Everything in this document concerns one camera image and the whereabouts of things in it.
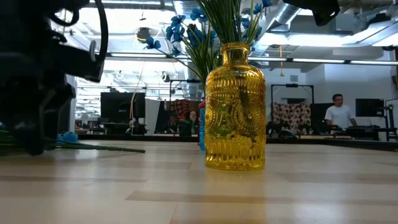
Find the yellow glass vase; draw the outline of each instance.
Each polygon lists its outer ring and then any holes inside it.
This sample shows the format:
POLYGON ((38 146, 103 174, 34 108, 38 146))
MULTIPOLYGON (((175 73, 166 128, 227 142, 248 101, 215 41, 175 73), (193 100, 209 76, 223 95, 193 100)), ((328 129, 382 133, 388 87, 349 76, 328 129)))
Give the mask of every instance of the yellow glass vase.
POLYGON ((266 163, 266 81, 248 64, 250 46, 221 48, 223 65, 206 81, 205 164, 223 170, 258 170, 266 163))

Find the vase neck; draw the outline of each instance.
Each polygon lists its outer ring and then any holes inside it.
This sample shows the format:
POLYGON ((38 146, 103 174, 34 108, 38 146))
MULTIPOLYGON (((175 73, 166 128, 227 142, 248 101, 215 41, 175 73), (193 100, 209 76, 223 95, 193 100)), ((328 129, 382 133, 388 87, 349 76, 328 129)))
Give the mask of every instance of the vase neck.
POLYGON ((248 64, 250 46, 245 43, 224 44, 221 48, 224 65, 248 64))

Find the man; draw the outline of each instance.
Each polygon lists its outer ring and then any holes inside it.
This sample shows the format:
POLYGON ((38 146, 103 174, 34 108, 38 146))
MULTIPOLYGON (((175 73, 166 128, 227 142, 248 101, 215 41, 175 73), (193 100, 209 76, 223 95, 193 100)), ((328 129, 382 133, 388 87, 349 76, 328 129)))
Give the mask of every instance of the man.
POLYGON ((350 123, 357 126, 354 119, 354 113, 349 106, 343 105, 343 95, 333 95, 334 106, 326 110, 325 119, 328 125, 337 125, 341 128, 348 128, 350 123))

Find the computer monitor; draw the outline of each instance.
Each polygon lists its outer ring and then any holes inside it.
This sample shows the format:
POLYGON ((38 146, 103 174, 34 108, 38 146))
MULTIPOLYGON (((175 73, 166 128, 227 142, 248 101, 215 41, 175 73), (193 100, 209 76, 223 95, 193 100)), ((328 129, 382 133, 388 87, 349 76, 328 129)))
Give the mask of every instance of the computer monitor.
POLYGON ((333 105, 333 103, 311 104, 311 120, 313 125, 322 123, 325 120, 326 110, 333 105))
MULTIPOLYGON (((134 93, 101 93, 101 117, 113 123, 128 123, 134 93)), ((145 93, 136 93, 133 117, 145 118, 145 93)))
POLYGON ((357 117, 383 117, 383 99, 356 99, 355 114, 357 117))

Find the red object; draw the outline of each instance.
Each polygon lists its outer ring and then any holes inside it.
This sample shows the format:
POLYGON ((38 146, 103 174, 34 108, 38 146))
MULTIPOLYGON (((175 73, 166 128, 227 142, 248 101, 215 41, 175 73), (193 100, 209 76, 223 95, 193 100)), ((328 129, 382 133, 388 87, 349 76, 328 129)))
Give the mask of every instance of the red object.
POLYGON ((199 110, 206 107, 206 97, 202 97, 203 102, 199 103, 199 110))

